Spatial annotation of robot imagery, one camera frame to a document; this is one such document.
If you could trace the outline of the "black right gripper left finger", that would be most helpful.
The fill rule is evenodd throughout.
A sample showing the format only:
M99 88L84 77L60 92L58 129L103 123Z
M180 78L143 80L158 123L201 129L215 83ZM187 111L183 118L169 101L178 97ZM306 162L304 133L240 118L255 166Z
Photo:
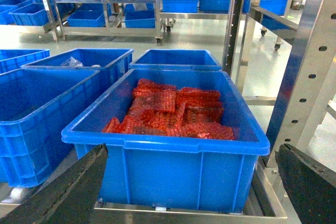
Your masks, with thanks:
M89 223L107 158L106 145L95 146L48 186L1 218L1 223Z

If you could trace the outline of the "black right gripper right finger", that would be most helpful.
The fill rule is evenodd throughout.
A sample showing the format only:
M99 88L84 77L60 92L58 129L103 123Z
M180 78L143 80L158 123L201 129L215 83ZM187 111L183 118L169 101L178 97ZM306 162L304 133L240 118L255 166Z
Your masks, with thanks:
M290 144L281 145L275 159L301 223L335 223L335 171Z

